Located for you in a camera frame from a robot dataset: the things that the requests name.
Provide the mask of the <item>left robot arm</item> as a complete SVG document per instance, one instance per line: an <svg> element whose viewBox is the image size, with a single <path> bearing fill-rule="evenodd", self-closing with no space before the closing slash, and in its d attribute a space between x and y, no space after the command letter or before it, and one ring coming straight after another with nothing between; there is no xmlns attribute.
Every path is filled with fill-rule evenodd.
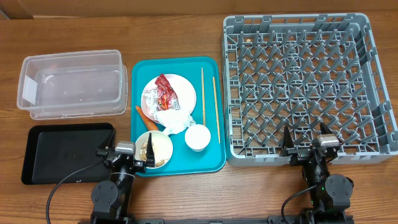
<svg viewBox="0 0 398 224"><path fill-rule="evenodd" d="M115 135L116 131L112 130L96 150L96 155L101 158L105 168L110 170L110 175L91 191L91 223L134 223L134 218L128 214L128 206L135 174L144 173L148 167L155 166L152 146L147 147L144 160L135 159L135 144L115 144Z"/></svg>

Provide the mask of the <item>aluminium foil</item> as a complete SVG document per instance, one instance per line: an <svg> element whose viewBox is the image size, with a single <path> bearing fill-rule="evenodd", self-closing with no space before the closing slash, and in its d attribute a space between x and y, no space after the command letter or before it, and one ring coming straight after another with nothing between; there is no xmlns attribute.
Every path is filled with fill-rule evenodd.
<svg viewBox="0 0 398 224"><path fill-rule="evenodd" d="M156 88L145 90L143 92L145 103L150 113L154 113L158 110L158 91Z"/></svg>

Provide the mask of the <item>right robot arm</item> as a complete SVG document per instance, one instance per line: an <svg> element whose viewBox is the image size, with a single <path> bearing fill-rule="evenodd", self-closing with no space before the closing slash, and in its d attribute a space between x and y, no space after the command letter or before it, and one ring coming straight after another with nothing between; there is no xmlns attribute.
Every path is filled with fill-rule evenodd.
<svg viewBox="0 0 398 224"><path fill-rule="evenodd" d="M280 209L282 223L354 223L345 210L350 207L353 193L352 179L341 174L331 174L327 164L338 157L342 142L325 123L320 123L321 134L309 147L296 149L288 127L284 128L282 154L290 157L291 166L302 167L302 177L307 188L287 198ZM295 197L308 193L312 207L304 208L299 215L289 217L285 206Z"/></svg>

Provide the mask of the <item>white bowl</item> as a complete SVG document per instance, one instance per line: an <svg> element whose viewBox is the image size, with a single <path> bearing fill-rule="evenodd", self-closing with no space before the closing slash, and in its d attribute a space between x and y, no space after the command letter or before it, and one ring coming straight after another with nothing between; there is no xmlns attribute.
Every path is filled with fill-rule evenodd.
<svg viewBox="0 0 398 224"><path fill-rule="evenodd" d="M173 144L171 139L161 131L145 132L136 140L135 159L141 161L140 159L141 146L148 140L149 133L152 133L152 142L157 145L158 149L168 152L168 157L169 157L168 161L169 161L173 153Z"/></svg>

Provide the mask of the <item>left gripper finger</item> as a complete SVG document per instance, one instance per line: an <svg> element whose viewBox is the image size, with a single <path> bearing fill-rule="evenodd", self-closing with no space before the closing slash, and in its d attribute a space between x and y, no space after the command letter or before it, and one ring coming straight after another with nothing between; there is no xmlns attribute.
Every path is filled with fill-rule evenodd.
<svg viewBox="0 0 398 224"><path fill-rule="evenodd" d="M155 155L152 146L152 133L149 133L146 147L146 166L155 167Z"/></svg>
<svg viewBox="0 0 398 224"><path fill-rule="evenodd" d="M116 130L113 129L106 139L101 143L101 149L112 149L114 147L114 139L116 135Z"/></svg>

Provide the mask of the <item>peanut shells and rice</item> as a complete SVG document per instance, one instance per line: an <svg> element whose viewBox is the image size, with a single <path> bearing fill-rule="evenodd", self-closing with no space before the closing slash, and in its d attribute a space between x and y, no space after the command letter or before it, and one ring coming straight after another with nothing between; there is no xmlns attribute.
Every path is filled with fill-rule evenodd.
<svg viewBox="0 0 398 224"><path fill-rule="evenodd" d="M146 141L141 146L140 159L142 161L147 160L147 144L148 144L148 141ZM154 144L153 142L152 142L152 150L154 152L154 162L155 162L154 167L160 167L168 161L168 159L169 159L168 152L158 149L157 145Z"/></svg>

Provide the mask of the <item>white napkin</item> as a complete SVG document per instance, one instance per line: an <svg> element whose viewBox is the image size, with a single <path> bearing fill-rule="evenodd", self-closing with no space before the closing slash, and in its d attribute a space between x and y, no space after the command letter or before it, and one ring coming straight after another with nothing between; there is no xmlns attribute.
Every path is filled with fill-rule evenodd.
<svg viewBox="0 0 398 224"><path fill-rule="evenodd" d="M181 133L196 124L189 111L184 109L156 111L154 118L165 128L163 133L168 136Z"/></svg>

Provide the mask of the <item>red snack wrapper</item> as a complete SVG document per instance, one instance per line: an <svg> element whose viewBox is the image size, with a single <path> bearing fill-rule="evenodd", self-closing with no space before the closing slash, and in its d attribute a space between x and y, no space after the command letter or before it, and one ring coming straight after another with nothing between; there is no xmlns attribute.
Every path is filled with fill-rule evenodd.
<svg viewBox="0 0 398 224"><path fill-rule="evenodd" d="M179 110L178 96L164 74L157 77L157 104L160 111Z"/></svg>

